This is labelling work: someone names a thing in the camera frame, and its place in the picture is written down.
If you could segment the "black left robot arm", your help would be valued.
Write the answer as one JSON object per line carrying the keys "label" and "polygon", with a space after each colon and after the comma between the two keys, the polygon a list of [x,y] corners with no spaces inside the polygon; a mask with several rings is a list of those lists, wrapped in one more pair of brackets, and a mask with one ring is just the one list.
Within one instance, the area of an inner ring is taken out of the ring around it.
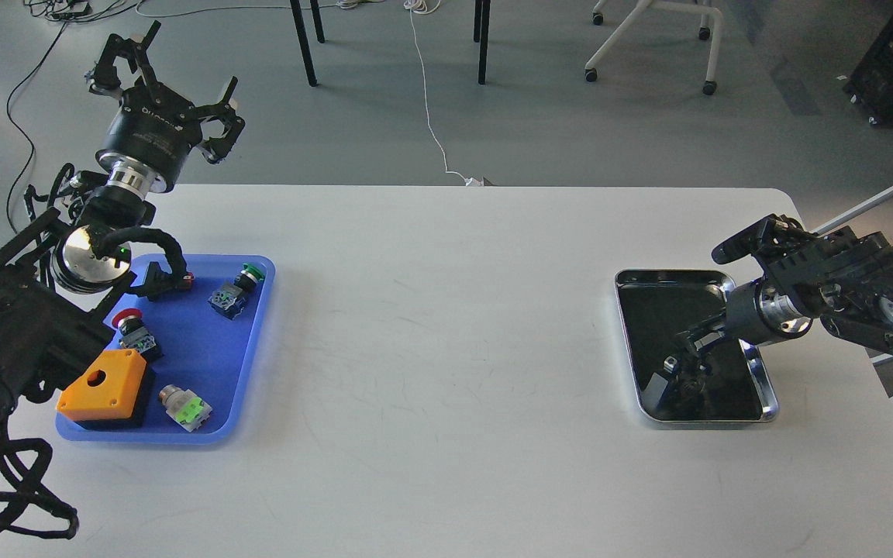
{"label": "black left robot arm", "polygon": [[46,211],[0,248],[0,533],[71,539],[77,509],[45,487],[53,449],[14,440],[20,398],[49,401],[88,369],[114,336],[104,318],[122,295],[184,289],[187,262],[171,234],[152,227],[151,193],[169,193],[192,150],[226,159],[245,122],[237,78],[221,99],[195,105],[159,81],[142,38],[112,34],[86,74],[91,93],[114,98],[117,116],[96,153],[99,172],[59,173]]}

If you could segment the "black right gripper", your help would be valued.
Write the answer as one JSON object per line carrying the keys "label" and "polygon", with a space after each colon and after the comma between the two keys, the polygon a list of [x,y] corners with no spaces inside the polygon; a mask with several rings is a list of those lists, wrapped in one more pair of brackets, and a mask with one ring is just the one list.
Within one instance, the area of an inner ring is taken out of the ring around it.
{"label": "black right gripper", "polygon": [[775,345],[804,336],[812,318],[800,313],[789,296],[779,292],[770,281],[742,284],[726,297],[726,310],[709,315],[674,336],[668,356],[679,358],[676,374],[667,374],[667,386],[680,395],[686,377],[699,377],[704,388],[719,390],[729,383],[724,370],[724,349],[729,338],[755,346]]}

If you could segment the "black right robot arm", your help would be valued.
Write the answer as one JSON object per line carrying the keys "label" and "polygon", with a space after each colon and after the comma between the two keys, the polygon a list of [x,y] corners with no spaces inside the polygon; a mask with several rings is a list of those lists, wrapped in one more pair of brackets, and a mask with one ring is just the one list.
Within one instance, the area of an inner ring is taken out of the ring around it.
{"label": "black right robot arm", "polygon": [[763,273],[729,294],[726,306],[674,338],[663,375],[692,394],[712,368],[709,354],[730,339],[755,346],[801,338],[814,321],[837,339],[893,356],[893,244],[882,233],[844,226],[824,236],[796,219],[767,215],[716,245],[712,259],[753,257]]}

